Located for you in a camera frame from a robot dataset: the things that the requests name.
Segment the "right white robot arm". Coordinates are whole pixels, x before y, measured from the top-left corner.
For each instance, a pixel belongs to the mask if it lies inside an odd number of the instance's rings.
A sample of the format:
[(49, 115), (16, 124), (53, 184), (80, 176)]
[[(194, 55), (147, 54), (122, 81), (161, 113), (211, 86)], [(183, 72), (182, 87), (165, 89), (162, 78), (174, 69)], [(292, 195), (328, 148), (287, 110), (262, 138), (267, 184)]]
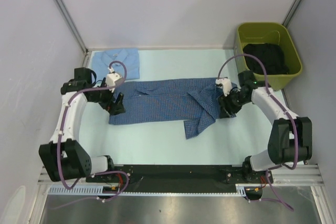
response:
[(283, 105), (274, 95), (271, 87), (264, 81), (256, 80), (251, 71), (239, 73), (240, 86), (233, 86), (228, 78), (218, 78), (216, 86), (222, 93), (217, 101), (220, 107), (219, 117), (231, 118), (245, 104), (256, 105), (269, 120), (272, 128), (267, 148), (259, 154), (244, 159), (241, 176), (249, 182), (265, 176), (270, 168), (287, 166), (292, 168), (301, 161), (312, 157), (312, 121), (308, 117), (300, 117)]

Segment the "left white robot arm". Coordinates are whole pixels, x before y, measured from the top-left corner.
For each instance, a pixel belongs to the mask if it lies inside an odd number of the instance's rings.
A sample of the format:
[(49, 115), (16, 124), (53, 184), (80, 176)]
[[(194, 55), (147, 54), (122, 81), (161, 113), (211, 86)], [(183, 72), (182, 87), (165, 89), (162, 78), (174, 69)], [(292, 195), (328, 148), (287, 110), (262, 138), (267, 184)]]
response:
[(39, 147), (39, 156), (52, 182), (65, 182), (98, 174), (105, 182), (115, 178), (116, 169), (108, 155), (91, 157), (79, 143), (80, 125), (88, 103), (96, 103), (109, 115), (125, 112), (123, 93), (115, 95), (116, 87), (125, 78), (109, 67), (97, 85), (96, 73), (85, 67), (76, 68), (74, 77), (61, 89), (61, 111), (49, 143)]

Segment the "blue checkered long sleeve shirt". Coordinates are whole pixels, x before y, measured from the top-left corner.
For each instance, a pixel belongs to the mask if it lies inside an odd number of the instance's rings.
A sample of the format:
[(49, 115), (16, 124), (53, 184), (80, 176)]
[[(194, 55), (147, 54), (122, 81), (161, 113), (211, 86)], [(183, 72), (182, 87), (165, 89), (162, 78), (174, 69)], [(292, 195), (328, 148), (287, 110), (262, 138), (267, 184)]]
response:
[(222, 89), (215, 78), (132, 81), (123, 93), (125, 112), (111, 116), (111, 125), (182, 120), (187, 139), (200, 135), (219, 119)]

